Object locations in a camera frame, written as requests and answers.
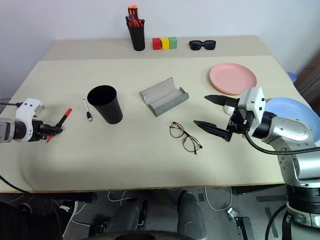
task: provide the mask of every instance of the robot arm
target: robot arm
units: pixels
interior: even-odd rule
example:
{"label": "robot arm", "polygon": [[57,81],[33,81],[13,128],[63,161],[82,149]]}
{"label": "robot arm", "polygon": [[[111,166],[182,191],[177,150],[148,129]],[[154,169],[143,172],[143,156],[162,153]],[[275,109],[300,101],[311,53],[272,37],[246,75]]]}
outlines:
{"label": "robot arm", "polygon": [[61,127],[44,124],[33,119],[44,110],[42,103],[33,98],[28,98],[22,103],[15,114],[15,120],[0,118],[0,143],[34,142],[46,140],[48,136],[55,136],[63,131]]}
{"label": "robot arm", "polygon": [[[209,122],[194,123],[227,142],[233,133],[243,134],[257,150],[278,155],[286,183],[292,239],[302,239],[297,236],[308,228],[306,239],[320,239],[320,149],[314,143],[312,130],[298,119],[286,119],[264,111],[266,103],[260,87],[245,91],[238,99],[222,95],[205,98],[215,104],[234,107],[234,112],[226,130]],[[250,136],[261,139],[275,151],[255,145]]]}

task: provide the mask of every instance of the red block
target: red block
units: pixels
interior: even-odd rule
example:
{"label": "red block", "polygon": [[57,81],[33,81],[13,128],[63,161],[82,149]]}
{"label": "red block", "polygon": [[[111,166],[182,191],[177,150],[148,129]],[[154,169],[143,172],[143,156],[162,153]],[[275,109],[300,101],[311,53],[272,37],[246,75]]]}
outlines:
{"label": "red block", "polygon": [[160,38],[152,38],[153,50],[161,49],[161,40]]}

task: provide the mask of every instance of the black cup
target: black cup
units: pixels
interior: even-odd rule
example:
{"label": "black cup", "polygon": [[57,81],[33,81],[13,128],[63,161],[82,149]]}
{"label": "black cup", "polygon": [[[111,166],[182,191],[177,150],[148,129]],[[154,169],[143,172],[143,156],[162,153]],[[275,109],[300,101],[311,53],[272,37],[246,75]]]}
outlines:
{"label": "black cup", "polygon": [[95,87],[88,93],[87,100],[109,124],[117,124],[122,120],[117,91],[112,86]]}
{"label": "black cup", "polygon": [[128,24],[129,33],[134,50],[142,51],[145,49],[145,25],[140,27],[130,27]]}

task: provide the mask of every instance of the green block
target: green block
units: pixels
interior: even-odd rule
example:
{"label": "green block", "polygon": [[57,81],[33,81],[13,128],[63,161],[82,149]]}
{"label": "green block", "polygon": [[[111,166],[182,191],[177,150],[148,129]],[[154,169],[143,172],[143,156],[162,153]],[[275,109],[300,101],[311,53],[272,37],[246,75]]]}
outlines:
{"label": "green block", "polygon": [[177,38],[175,36],[169,37],[170,49],[176,49],[178,45]]}

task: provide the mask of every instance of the yellow block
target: yellow block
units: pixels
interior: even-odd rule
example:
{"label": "yellow block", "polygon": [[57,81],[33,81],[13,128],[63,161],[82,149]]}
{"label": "yellow block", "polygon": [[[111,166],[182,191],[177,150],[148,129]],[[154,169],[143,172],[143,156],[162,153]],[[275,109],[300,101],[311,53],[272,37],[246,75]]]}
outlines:
{"label": "yellow block", "polygon": [[170,49],[170,41],[168,37],[161,38],[162,49]]}

